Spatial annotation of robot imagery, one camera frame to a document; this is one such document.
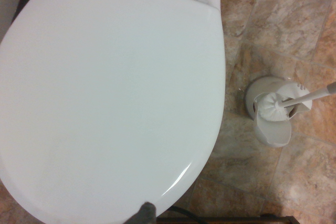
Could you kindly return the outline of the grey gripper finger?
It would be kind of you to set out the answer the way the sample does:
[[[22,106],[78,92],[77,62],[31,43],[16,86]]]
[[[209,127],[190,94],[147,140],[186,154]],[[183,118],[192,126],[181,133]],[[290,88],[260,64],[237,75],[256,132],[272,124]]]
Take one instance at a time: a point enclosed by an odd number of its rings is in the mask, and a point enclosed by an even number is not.
[[[145,202],[140,207],[139,211],[128,219],[128,223],[134,223],[134,224],[156,223],[156,207],[150,202]]]

